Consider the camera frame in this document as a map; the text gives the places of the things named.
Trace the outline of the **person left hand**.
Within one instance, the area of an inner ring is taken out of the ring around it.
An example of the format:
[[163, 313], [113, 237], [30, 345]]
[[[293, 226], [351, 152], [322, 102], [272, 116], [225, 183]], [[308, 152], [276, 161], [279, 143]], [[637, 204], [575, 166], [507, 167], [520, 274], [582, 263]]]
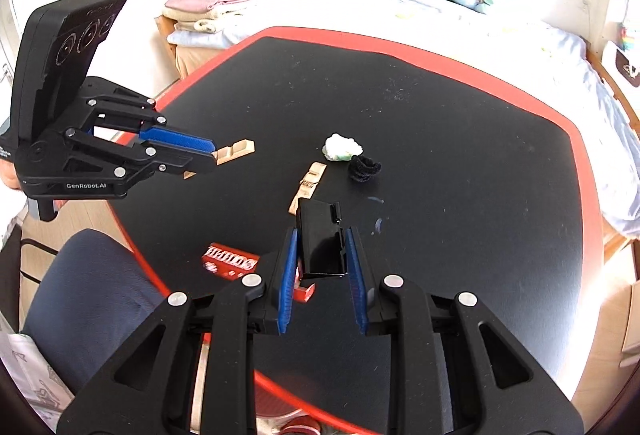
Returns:
[[6, 187], [12, 190], [20, 190], [20, 182], [18, 181], [15, 166], [3, 158], [0, 160], [0, 179]]

